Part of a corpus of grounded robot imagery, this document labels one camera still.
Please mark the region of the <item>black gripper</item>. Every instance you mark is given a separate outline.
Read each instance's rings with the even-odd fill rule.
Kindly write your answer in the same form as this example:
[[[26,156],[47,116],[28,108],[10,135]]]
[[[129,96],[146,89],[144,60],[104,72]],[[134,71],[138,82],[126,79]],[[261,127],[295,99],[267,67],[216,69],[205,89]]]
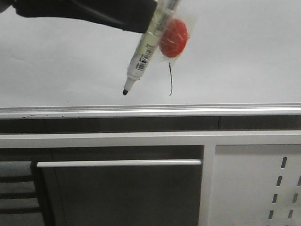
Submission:
[[[0,13],[7,10],[10,6],[14,4],[15,0],[0,0]]]

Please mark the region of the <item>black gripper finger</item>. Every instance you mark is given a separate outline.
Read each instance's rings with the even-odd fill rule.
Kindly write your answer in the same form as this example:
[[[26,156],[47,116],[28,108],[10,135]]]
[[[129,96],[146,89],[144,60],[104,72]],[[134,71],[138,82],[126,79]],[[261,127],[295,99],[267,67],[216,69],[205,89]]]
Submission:
[[[23,17],[78,19],[145,33],[157,8],[154,0],[15,0],[13,7]]]

